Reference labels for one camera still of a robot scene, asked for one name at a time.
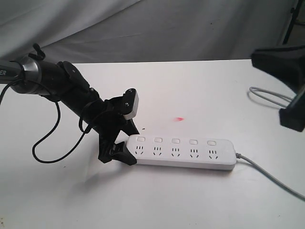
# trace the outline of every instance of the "white tabletop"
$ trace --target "white tabletop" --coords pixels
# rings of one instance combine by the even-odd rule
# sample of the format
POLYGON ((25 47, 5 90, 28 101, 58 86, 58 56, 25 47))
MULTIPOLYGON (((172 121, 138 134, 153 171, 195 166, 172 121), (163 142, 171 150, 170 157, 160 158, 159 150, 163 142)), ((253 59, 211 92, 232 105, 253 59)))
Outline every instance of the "white tabletop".
MULTIPOLYGON (((279 125, 278 107, 250 86, 294 94, 249 60, 77 64, 102 99, 136 88, 143 134, 231 140, 237 152, 305 193, 305 135, 279 125), (185 118, 175 122, 176 117, 185 118)), ((37 148, 51 160, 81 135, 63 104, 58 130, 37 148)), ((40 164, 32 145, 54 125, 55 105, 8 90, 0 107, 0 228, 304 228, 305 203, 246 163, 232 172, 126 166, 97 159, 91 131, 69 157, 40 164)))

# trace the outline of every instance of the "white power strip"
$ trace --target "white power strip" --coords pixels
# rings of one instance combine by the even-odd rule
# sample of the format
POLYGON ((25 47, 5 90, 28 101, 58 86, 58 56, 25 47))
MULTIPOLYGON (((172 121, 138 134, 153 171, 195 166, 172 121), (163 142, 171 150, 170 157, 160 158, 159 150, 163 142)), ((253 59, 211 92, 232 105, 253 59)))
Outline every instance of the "white power strip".
POLYGON ((127 148, 139 165, 232 170, 233 144, 223 139, 132 135, 127 148))

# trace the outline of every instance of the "electrical outlet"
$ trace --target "electrical outlet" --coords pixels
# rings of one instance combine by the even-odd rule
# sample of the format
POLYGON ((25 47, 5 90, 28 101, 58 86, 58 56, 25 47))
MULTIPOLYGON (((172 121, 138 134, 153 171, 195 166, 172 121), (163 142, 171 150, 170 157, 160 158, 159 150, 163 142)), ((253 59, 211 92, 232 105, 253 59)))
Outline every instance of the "electrical outlet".
POLYGON ((127 148, 139 165, 232 170, 236 164, 233 144, 222 139, 132 135, 127 148))

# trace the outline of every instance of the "gray backdrop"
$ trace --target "gray backdrop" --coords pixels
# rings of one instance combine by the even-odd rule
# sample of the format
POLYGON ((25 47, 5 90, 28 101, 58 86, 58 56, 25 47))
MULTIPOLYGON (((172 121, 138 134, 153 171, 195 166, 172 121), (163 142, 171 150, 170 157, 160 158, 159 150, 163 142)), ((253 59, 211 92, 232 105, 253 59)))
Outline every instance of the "gray backdrop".
POLYGON ((49 61, 245 59, 281 44, 297 0, 1 0, 0 58, 38 42, 49 61))

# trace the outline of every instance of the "gray cable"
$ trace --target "gray cable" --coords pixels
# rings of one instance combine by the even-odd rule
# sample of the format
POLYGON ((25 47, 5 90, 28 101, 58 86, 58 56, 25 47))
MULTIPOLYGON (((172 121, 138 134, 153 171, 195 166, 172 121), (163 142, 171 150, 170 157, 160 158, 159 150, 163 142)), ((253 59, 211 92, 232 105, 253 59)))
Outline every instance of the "gray cable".
POLYGON ((243 160, 249 162, 251 165, 253 165, 254 168, 256 168, 259 172, 261 172, 266 177, 268 177, 271 181, 276 183, 279 187, 281 187, 285 191, 289 192, 290 194, 294 195, 295 197, 299 198, 300 200, 305 201, 305 196, 303 196, 302 194, 294 191, 292 188, 288 187, 287 185, 283 184, 281 181, 276 179, 274 176, 272 176, 270 173, 268 173, 266 170, 264 170, 262 167, 260 167, 254 161, 250 160, 249 158, 247 158, 247 157, 245 157, 245 156, 243 156, 239 153, 236 153, 236 158, 243 159, 243 160))
POLYGON ((269 98, 267 98, 267 97, 265 97, 265 96, 263 96, 263 95, 261 95, 261 94, 259 94, 257 92, 263 92, 263 93, 274 95, 274 96, 276 96, 276 97, 278 97, 280 99, 283 99, 283 100, 285 100, 285 101, 287 101, 289 103, 292 101, 292 98, 289 97, 289 96, 286 96, 286 95, 283 95, 283 94, 280 94, 280 93, 276 93, 276 92, 272 92, 272 91, 268 91, 266 89, 259 88, 259 87, 250 87, 249 91, 252 92, 253 94, 255 94, 256 96, 261 97, 262 99, 265 99, 265 100, 267 100, 269 102, 272 102, 273 104, 279 105, 279 106, 281 106, 283 108, 286 108, 287 106, 285 104, 279 103, 279 102, 277 102, 277 101, 275 101, 273 99, 269 99, 269 98))

